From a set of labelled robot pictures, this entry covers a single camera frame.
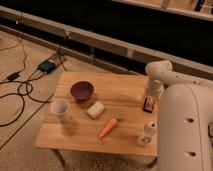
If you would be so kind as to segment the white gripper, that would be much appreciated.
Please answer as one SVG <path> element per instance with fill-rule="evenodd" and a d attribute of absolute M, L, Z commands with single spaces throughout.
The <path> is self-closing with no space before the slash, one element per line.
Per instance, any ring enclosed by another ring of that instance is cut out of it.
<path fill-rule="evenodd" d="M 145 93 L 147 95 L 158 98 L 163 91 L 163 83 L 159 80 L 150 77 L 145 87 Z"/>

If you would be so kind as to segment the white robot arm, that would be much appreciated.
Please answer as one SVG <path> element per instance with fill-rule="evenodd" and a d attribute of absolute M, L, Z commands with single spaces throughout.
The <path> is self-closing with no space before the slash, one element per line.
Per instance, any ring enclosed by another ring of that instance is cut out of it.
<path fill-rule="evenodd" d="M 213 81 L 175 72 L 167 60 L 148 63 L 145 72 L 167 85 L 158 107 L 157 171 L 213 171 Z"/>

